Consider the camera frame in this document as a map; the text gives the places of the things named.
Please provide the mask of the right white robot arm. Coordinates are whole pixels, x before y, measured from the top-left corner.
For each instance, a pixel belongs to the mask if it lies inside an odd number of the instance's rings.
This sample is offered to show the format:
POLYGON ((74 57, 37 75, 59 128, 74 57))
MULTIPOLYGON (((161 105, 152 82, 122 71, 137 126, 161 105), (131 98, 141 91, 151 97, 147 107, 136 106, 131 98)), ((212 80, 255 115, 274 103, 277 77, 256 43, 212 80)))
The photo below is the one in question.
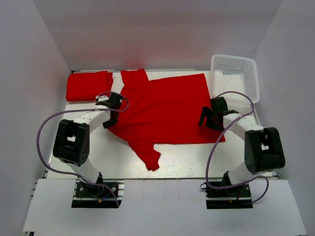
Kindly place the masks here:
POLYGON ((231 131, 244 142, 244 161, 234 169, 225 173, 221 186, 212 185, 207 179, 205 184, 210 189, 223 190, 228 196, 234 196, 245 185, 265 173, 281 169, 285 166, 285 156, 279 131, 274 127, 262 127, 247 120, 254 111, 240 114, 228 108, 225 98, 220 95, 210 100, 211 107, 204 107, 199 125, 219 131, 220 135, 213 145, 206 164, 206 177, 216 147, 227 131, 231 131))

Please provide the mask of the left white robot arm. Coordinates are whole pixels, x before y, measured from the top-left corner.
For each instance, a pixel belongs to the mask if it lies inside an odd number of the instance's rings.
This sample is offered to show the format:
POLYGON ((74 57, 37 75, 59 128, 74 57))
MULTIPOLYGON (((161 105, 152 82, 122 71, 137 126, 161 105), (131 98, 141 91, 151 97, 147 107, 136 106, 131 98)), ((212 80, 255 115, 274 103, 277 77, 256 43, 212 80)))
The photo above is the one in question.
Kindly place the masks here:
POLYGON ((89 160, 90 135, 100 126, 107 129, 118 122, 119 113, 125 101, 119 93, 105 92, 96 97, 93 109, 85 110, 75 119, 60 121, 53 156, 68 165, 84 182, 93 196, 103 193, 102 174, 96 170, 89 160))

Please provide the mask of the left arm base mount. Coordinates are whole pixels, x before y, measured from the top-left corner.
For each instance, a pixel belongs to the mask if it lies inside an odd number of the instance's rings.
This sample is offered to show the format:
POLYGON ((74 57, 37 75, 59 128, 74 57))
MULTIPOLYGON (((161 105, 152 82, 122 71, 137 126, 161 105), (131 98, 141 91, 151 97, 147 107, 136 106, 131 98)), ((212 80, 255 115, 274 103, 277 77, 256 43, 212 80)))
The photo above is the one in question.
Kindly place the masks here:
MULTIPOLYGON (((103 181, 114 193, 119 204, 121 204, 124 193, 123 180, 110 180, 103 181)), ((119 208, 116 200, 111 192, 105 187, 90 186, 85 182, 76 181, 73 198, 72 208, 119 208)))

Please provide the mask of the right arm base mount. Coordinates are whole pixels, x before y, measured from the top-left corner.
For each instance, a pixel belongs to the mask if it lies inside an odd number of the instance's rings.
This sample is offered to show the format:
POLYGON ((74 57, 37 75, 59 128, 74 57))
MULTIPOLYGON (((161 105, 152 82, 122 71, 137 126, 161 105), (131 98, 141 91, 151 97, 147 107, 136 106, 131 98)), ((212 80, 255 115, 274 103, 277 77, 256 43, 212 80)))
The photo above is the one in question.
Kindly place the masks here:
POLYGON ((229 189, 212 189, 206 183, 200 185, 205 191, 207 209, 248 209, 253 208, 248 185, 229 189))

